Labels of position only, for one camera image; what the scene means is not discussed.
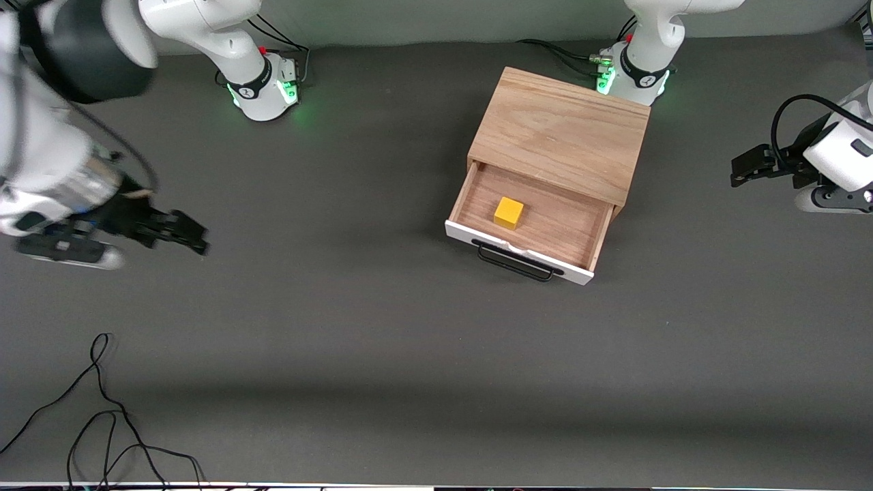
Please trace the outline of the white-fronted drawer with black handle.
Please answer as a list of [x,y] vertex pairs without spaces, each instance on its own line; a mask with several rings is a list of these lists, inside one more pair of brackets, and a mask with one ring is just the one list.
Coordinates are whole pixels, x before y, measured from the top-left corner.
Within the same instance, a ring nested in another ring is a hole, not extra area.
[[[496,226],[493,212],[502,196],[524,204],[516,230]],[[477,248],[481,260],[522,276],[579,285],[593,271],[614,205],[510,170],[474,162],[445,221],[452,239]]]

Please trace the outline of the yellow cube block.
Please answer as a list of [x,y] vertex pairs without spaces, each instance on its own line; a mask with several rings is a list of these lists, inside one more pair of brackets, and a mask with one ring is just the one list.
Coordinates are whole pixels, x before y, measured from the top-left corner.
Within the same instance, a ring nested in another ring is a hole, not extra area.
[[502,196],[492,215],[496,226],[507,230],[516,230],[524,212],[524,204],[518,200]]

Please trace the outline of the wooden drawer cabinet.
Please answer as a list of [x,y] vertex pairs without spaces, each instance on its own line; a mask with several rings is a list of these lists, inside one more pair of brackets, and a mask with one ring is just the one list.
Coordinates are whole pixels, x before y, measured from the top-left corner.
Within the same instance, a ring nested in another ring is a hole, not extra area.
[[506,66],[467,153],[623,211],[648,106]]

